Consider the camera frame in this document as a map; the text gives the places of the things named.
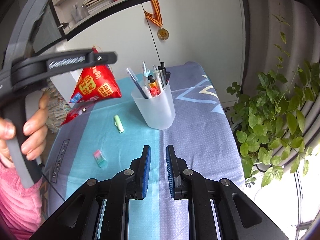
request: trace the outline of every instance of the medal ribbon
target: medal ribbon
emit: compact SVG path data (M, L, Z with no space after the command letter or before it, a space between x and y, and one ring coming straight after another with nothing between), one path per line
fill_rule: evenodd
M159 28L162 27L162 18L160 14L160 5L158 0L151 0L152 8L154 13L148 13L144 11L144 14L146 16L146 19L149 19L151 22L153 22L155 25L157 25Z

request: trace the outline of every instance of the hand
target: hand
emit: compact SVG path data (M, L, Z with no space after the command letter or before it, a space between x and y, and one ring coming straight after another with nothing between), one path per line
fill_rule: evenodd
M23 133L30 136L21 146L21 152L32 161L41 155L46 144L48 128L45 125L48 119L47 105L49 95L44 93L39 100L39 110L25 123ZM0 118L0 154L12 161L9 149L5 140L14 138L16 128L11 123Z

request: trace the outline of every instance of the white cabinet door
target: white cabinet door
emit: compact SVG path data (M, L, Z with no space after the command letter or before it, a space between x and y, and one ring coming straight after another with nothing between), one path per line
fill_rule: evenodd
M169 39L157 36L149 23L160 60L166 66L199 63L224 106L233 105L235 95L226 93L233 81L241 83L243 68L243 22L239 0L158 0L163 27ZM151 2L142 4L152 12Z
M143 60L151 69L152 65L159 65L141 4L96 22L64 44L67 49L92 48L94 45L118 54L118 61L111 65L116 79L128 76L127 67L141 73Z

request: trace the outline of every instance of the pink sleeve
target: pink sleeve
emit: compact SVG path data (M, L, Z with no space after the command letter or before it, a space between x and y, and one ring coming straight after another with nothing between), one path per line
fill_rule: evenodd
M12 166L0 154L0 216L18 240L25 240L30 238L41 222L41 180L25 189Z

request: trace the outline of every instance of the pen holder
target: pen holder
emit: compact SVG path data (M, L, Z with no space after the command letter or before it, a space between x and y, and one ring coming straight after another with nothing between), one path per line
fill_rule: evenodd
M143 98L136 87L131 96L149 127L165 130L172 125L176 112L169 83L166 89L154 98Z

